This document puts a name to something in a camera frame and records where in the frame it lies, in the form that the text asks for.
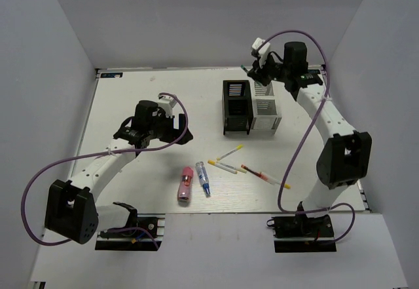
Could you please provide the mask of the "green capped pen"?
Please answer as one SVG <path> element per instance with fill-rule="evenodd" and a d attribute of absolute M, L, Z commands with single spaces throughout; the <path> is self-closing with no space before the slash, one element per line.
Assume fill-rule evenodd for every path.
<path fill-rule="evenodd" d="M 245 66 L 243 66 L 243 65 L 241 65 L 240 66 L 240 68 L 246 73 L 246 75 L 247 75 L 247 72 L 250 70 L 250 69 L 247 69 Z M 259 85 L 260 87 L 264 87 L 264 86 L 262 86 L 260 83 L 258 83 L 257 82 L 257 79 L 252 79 L 253 81 L 254 81 L 254 83 L 256 83 L 257 85 Z"/>

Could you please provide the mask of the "yellow capped white marker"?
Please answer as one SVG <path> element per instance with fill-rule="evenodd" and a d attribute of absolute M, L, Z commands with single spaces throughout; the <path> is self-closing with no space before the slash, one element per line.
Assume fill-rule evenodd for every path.
<path fill-rule="evenodd" d="M 243 146 L 244 146 L 243 144 L 240 144 L 240 145 L 236 146 L 234 149 L 231 149 L 230 151 L 228 151 L 228 152 L 226 152 L 226 153 L 224 153 L 224 154 L 222 154 L 222 155 L 219 155 L 219 156 L 216 158 L 216 160 L 217 160 L 217 161 L 220 161 L 220 160 L 222 160 L 222 159 L 224 159 L 224 158 L 228 157 L 229 155 L 231 155 L 231 154 L 233 154 L 233 153 L 235 153 L 235 152 L 239 151 L 241 148 L 243 148 Z"/>

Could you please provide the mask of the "yellow white pen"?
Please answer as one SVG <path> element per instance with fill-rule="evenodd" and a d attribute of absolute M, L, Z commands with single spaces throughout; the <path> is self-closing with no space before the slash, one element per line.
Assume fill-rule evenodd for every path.
<path fill-rule="evenodd" d="M 261 178 L 264 181 L 266 181 L 266 182 L 268 182 L 272 185 L 275 185 L 275 184 L 280 185 L 281 184 L 281 181 L 277 180 L 276 178 L 274 178 L 274 177 L 272 177 L 272 176 L 270 176 L 270 175 L 268 175 L 267 173 L 264 173 L 264 172 L 261 172 Z"/>

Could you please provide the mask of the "red pen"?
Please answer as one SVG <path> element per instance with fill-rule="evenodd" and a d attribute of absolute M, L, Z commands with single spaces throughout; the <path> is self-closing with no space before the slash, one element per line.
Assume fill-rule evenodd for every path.
<path fill-rule="evenodd" d="M 254 171 L 244 164 L 241 165 L 241 168 L 266 182 L 268 181 L 268 178 L 262 172 Z"/>

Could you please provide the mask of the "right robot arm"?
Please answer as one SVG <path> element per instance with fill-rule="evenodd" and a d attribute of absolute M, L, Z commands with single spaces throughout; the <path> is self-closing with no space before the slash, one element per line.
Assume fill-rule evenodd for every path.
<path fill-rule="evenodd" d="M 357 131 L 327 97 L 322 75 L 308 69 L 305 43 L 286 43 L 282 62 L 275 62 L 270 43 L 261 38 L 252 44 L 251 53 L 256 60 L 248 77 L 264 86 L 272 81 L 283 83 L 323 140 L 316 163 L 317 182 L 299 204 L 297 212 L 302 215 L 295 220 L 297 231 L 309 236 L 318 230 L 318 218 L 328 213 L 342 192 L 367 175 L 372 138 L 368 132 Z"/>

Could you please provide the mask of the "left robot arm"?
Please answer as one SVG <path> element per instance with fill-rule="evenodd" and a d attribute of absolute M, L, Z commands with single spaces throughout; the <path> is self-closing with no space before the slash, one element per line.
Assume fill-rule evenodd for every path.
<path fill-rule="evenodd" d="M 105 151 L 91 155 L 92 162 L 67 181 L 56 180 L 48 190 L 45 227 L 71 241 L 87 243 L 95 233 L 133 235 L 138 225 L 137 209 L 123 202 L 98 206 L 98 197 L 112 179 L 137 157 L 151 151 L 158 140 L 163 148 L 183 145 L 193 139 L 189 118 L 173 94 L 161 93 L 157 101 L 141 100 L 131 117 L 123 120 Z"/>

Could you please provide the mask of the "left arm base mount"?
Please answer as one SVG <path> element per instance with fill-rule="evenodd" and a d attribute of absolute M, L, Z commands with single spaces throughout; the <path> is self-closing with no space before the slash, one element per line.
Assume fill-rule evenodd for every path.
<path fill-rule="evenodd" d="M 139 229 L 102 231 L 96 237 L 95 250 L 156 252 L 163 241 L 165 219 L 165 214 L 138 215 L 134 226 Z"/>

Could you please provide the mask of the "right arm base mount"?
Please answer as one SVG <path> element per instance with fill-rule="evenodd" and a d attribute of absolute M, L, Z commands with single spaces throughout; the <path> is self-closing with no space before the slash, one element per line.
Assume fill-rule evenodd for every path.
<path fill-rule="evenodd" d="M 335 233 L 331 218 L 325 215 L 271 217 L 266 226 L 273 230 L 275 253 L 336 252 Z"/>

